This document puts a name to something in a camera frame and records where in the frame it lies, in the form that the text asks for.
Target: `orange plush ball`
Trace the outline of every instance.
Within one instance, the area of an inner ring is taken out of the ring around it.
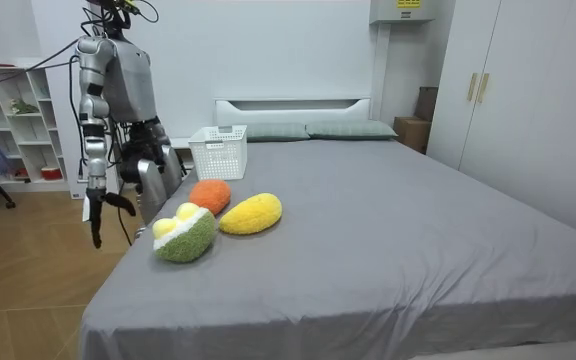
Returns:
[[[192,188],[188,201],[217,215],[230,202],[230,186],[223,180],[201,180]]]

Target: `humanoid robot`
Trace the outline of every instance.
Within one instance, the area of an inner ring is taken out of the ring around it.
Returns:
[[[140,10],[130,0],[88,0],[98,5],[101,27],[95,36],[77,43],[79,56],[79,124],[83,130],[88,179],[84,214],[88,213],[93,243],[101,247],[101,209],[104,202],[135,215],[131,202],[106,191],[108,120],[128,128],[121,145],[119,174],[137,184],[137,198],[144,223],[149,223],[182,181],[183,164],[170,146],[155,108],[150,57],[130,43],[123,30],[130,28],[130,14]]]

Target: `bookshelf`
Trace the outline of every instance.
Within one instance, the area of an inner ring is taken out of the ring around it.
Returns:
[[[22,70],[0,67],[0,80]],[[11,101],[15,99],[36,107],[37,111],[14,114]],[[0,82],[0,148],[11,168],[10,174],[0,175],[0,184],[5,190],[68,191],[67,172],[45,70],[33,70]],[[62,179],[44,179],[41,175],[44,167],[59,168]],[[26,170],[28,179],[15,176],[15,172],[21,169]]]

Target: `gold door handle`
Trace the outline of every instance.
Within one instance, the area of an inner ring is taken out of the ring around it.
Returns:
[[[484,93],[486,92],[486,87],[488,87],[488,78],[490,78],[490,74],[484,74],[484,78],[481,80],[481,87],[477,95],[477,102],[480,104],[484,102]]]
[[[477,76],[479,76],[479,74],[472,73],[472,78],[470,79],[470,89],[468,89],[468,97],[466,98],[468,102],[472,101],[472,95],[475,93],[475,85],[477,85]]]

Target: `gray pillow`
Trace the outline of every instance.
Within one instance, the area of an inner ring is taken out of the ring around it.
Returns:
[[[395,131],[381,121],[340,120],[318,121],[306,125],[311,139],[390,140]]]
[[[266,123],[248,125],[246,136],[249,142],[308,140],[306,126],[297,123]]]

